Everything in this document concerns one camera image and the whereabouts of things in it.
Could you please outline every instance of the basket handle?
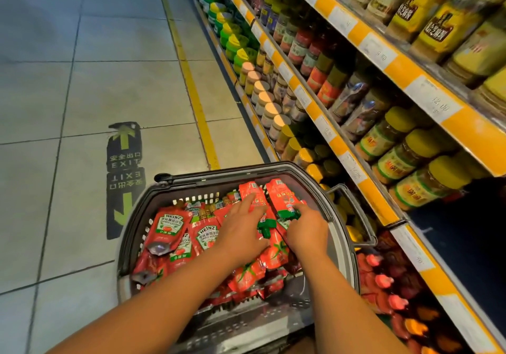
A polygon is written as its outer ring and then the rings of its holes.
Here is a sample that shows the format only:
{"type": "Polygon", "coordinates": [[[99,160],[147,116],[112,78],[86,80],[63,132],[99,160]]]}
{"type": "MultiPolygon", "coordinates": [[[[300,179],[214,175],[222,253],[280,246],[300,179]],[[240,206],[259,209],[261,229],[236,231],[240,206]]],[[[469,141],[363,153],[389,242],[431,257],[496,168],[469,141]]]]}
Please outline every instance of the basket handle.
{"type": "Polygon", "coordinates": [[[332,189],[327,191],[328,193],[338,191],[339,194],[341,194],[344,198],[348,200],[351,207],[355,211],[355,215],[358,216],[362,224],[364,225],[365,232],[367,234],[367,241],[365,242],[353,242],[352,244],[354,247],[374,247],[377,244],[377,238],[376,234],[374,233],[374,230],[372,229],[371,223],[369,222],[369,219],[365,215],[364,210],[360,206],[360,203],[358,202],[358,199],[353,195],[350,189],[342,183],[337,184],[332,189]]]}

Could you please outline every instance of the forearm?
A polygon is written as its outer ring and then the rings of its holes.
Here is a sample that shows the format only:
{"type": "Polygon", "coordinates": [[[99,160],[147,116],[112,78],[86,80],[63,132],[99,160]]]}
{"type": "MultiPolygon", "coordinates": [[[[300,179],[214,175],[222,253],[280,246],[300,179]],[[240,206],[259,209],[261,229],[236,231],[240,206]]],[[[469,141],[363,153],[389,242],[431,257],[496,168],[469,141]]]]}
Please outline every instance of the forearm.
{"type": "Polygon", "coordinates": [[[53,348],[51,354],[154,354],[179,337],[204,300],[235,269],[209,249],[53,348]]]}
{"type": "Polygon", "coordinates": [[[326,255],[302,261],[309,282],[318,354],[407,354],[326,255]]]}

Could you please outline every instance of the hand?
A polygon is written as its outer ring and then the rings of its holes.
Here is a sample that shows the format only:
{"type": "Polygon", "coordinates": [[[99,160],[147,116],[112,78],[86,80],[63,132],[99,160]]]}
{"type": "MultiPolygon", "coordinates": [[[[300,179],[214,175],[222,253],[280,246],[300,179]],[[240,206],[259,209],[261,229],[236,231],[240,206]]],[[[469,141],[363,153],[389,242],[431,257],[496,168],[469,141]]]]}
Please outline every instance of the hand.
{"type": "Polygon", "coordinates": [[[300,218],[290,222],[286,239],[304,269],[311,257],[327,255],[328,223],[308,205],[298,203],[294,208],[300,211],[300,218]]]}
{"type": "Polygon", "coordinates": [[[269,240],[259,239],[256,231],[267,206],[258,206],[249,212],[254,199],[252,193],[232,206],[216,239],[215,248],[224,249],[235,268],[250,263],[270,245],[269,240]]]}

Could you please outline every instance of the green arrow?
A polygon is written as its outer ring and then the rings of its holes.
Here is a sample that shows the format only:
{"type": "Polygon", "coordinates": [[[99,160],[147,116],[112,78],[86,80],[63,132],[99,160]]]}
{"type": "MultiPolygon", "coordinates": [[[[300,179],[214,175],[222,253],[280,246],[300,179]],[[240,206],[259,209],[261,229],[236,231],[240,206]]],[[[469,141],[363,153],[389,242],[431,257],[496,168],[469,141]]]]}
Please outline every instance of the green arrow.
{"type": "Polygon", "coordinates": [[[125,226],[131,209],[132,193],[123,193],[123,213],[114,210],[114,220],[121,226],[125,226]]]}
{"type": "Polygon", "coordinates": [[[132,128],[129,128],[128,126],[120,126],[118,129],[118,132],[113,135],[112,139],[116,140],[119,137],[119,142],[121,143],[121,149],[126,150],[128,149],[128,136],[131,135],[133,138],[135,138],[135,130],[132,128]]]}

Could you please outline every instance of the floor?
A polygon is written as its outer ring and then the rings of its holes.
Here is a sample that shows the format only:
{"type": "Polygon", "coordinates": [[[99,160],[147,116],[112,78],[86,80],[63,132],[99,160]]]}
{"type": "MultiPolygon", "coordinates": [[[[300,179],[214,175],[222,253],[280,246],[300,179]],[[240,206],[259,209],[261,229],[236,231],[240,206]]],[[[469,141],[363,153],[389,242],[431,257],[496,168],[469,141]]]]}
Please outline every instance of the floor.
{"type": "Polygon", "coordinates": [[[168,3],[203,115],[161,0],[0,0],[2,353],[44,353],[117,304],[110,125],[138,124],[142,187],[209,169],[210,147],[221,168],[262,163],[191,1],[168,3]]]}

